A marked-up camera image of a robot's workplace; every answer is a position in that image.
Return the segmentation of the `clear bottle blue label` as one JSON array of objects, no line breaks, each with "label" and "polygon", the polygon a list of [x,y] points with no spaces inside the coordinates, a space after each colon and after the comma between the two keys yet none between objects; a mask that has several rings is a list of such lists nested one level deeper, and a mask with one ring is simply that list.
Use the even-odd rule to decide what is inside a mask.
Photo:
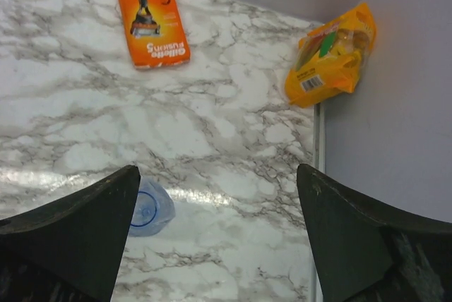
[{"label": "clear bottle blue label", "polygon": [[174,202],[168,192],[148,176],[141,178],[129,236],[147,237],[162,231],[174,218]]}]

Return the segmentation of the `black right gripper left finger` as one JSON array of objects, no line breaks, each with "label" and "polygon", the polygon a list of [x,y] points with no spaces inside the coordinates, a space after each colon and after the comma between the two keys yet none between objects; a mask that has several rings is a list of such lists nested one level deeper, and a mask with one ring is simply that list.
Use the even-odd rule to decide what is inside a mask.
[{"label": "black right gripper left finger", "polygon": [[110,301],[141,175],[128,165],[1,220],[2,301]]}]

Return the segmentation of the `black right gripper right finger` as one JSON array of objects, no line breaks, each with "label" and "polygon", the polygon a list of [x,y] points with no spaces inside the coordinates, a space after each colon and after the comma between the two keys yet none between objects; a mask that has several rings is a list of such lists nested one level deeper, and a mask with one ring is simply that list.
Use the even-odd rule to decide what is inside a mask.
[{"label": "black right gripper right finger", "polygon": [[450,301],[451,224],[390,206],[308,164],[297,190],[324,301]]}]

